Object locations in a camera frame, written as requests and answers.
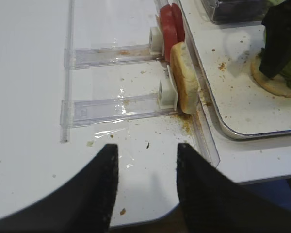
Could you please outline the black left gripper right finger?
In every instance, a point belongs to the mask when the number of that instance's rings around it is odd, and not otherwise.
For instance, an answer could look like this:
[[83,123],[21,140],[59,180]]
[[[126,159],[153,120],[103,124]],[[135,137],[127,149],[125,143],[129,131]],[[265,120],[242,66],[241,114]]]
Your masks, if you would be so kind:
[[234,183],[188,143],[178,144],[177,192],[191,233],[291,233],[291,211]]

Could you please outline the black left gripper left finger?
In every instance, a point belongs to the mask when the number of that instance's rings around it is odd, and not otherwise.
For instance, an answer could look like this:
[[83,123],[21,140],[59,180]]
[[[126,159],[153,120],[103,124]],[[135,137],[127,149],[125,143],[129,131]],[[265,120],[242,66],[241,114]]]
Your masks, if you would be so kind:
[[48,196],[0,219],[0,233],[107,233],[118,189],[118,146],[106,144]]

